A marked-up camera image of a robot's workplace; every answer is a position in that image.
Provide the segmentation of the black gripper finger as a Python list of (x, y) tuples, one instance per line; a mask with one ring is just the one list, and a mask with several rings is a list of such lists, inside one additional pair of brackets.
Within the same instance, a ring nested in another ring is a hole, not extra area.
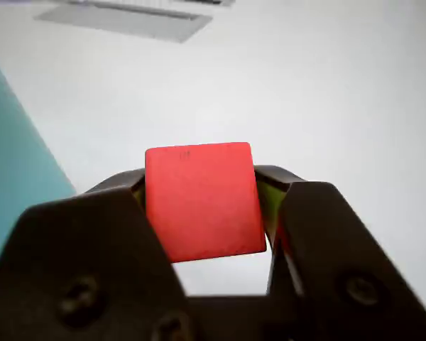
[(284, 192), (279, 238), (324, 340), (426, 340), (426, 310), (339, 190), (277, 166), (258, 180)]
[(0, 340), (195, 340), (134, 192), (143, 170), (23, 212), (0, 256)]

